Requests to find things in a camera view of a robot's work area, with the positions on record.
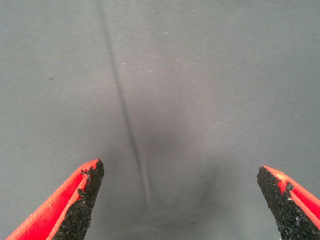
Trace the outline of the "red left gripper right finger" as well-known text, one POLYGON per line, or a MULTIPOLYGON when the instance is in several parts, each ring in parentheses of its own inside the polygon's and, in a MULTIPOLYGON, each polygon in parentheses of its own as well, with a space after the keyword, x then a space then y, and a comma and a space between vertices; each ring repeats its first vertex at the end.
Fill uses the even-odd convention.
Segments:
POLYGON ((263 165, 257 184, 272 212, 282 240, 320 238, 320 200, 291 177, 263 165))

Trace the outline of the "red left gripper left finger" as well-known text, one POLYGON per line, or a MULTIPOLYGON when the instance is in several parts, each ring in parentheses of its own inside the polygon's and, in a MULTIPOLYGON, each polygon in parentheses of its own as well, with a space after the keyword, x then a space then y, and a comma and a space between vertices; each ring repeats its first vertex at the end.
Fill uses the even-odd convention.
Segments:
POLYGON ((7 239, 83 240, 103 177, 101 159, 81 165, 7 239))

